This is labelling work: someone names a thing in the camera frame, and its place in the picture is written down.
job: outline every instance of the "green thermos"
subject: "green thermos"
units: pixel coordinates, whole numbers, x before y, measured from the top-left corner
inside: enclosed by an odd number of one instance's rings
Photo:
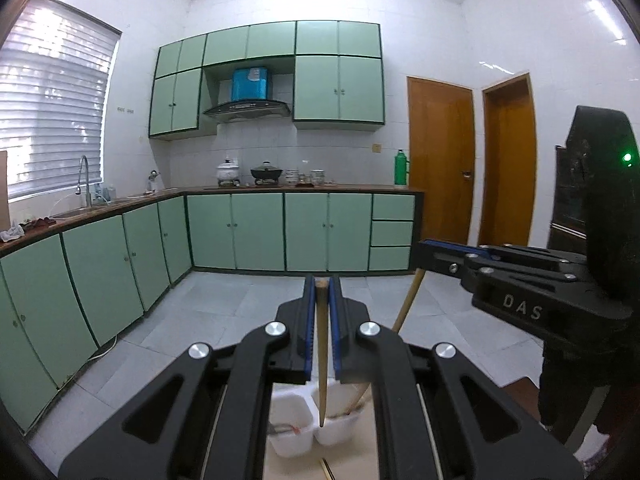
[[[409,173],[406,169],[408,164],[408,160],[406,160],[406,155],[402,152],[402,150],[398,150],[398,154],[396,155],[395,167],[394,167],[394,184],[396,186],[406,186],[406,176]]]

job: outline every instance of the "white tiled wall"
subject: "white tiled wall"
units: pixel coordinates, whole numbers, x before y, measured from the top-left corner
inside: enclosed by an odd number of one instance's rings
[[[477,155],[484,146],[481,89],[530,73],[538,134],[536,200],[529,243],[546,246],[555,189],[555,145],[564,145],[578,104],[626,112],[640,132],[640,45],[611,0],[600,1],[626,44],[588,8],[591,0],[465,0],[476,78]],[[472,240],[480,219],[484,162],[476,165]]]
[[[215,183],[225,154],[241,173],[269,160],[283,169],[324,169],[327,179],[392,184],[393,158],[409,147],[406,76],[472,86],[470,44],[460,6],[448,0],[195,0],[185,36],[283,20],[355,20],[379,23],[385,67],[386,125],[376,132],[300,130],[287,120],[264,119],[220,128],[216,137],[171,143],[172,186]],[[290,101],[286,76],[274,97]],[[382,144],[382,153],[371,151]]]
[[[168,146],[150,142],[148,115],[151,82],[158,47],[184,37],[190,0],[62,0],[122,31],[111,78],[104,130],[104,179],[125,196],[144,190],[146,177],[156,169],[170,171]],[[13,202],[12,218],[44,216],[55,201],[73,189]],[[75,195],[58,204],[55,212],[79,205]]]

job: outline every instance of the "blue box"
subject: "blue box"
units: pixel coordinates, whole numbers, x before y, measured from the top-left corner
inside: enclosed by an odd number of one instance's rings
[[[267,76],[267,69],[263,67],[235,70],[231,83],[231,100],[266,99]]]

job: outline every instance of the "window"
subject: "window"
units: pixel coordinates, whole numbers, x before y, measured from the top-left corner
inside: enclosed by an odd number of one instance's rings
[[[31,0],[0,49],[0,150],[9,198],[74,186],[82,155],[102,180],[102,122],[120,33]]]

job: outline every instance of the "kitchen countertop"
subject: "kitchen countertop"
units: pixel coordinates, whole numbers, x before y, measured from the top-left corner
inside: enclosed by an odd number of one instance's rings
[[[84,224],[103,220],[111,216],[116,216],[127,211],[132,211],[142,207],[143,205],[153,204],[160,202],[161,200],[167,200],[176,196],[183,196],[189,194],[217,194],[217,193],[265,193],[265,192],[361,192],[361,193],[422,193],[421,190],[415,187],[396,187],[396,186],[378,186],[374,184],[327,184],[325,186],[315,187],[295,187],[295,186],[278,186],[278,187],[258,187],[258,186],[244,186],[244,187],[218,187],[212,186],[200,186],[200,187],[175,187],[169,189],[163,189],[156,191],[148,196],[140,198],[133,198],[126,202],[117,203],[114,205],[105,205],[95,210],[79,214],[72,218],[64,220],[57,220],[55,224],[33,229],[28,231],[23,237],[10,242],[0,242],[0,257],[7,256],[18,249],[21,249],[27,245],[33,244],[43,238],[47,238],[51,235],[61,233],[78,227]]]

